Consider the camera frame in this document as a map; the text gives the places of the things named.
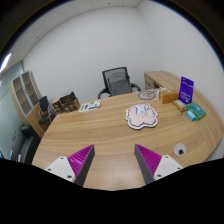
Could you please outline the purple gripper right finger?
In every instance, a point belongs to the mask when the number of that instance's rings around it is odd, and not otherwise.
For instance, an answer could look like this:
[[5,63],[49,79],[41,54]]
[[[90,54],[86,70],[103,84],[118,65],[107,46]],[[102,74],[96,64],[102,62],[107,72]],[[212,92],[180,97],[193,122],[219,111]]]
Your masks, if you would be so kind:
[[161,156],[139,144],[135,145],[134,155],[139,164],[145,184],[150,184],[182,169],[182,166],[171,156]]

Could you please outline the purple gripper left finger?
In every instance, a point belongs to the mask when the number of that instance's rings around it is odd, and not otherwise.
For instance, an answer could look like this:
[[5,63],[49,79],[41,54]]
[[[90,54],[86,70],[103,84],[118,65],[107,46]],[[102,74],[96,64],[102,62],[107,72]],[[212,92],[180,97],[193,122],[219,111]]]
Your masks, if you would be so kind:
[[68,157],[60,156],[46,168],[46,171],[83,186],[94,156],[94,146],[90,145]]

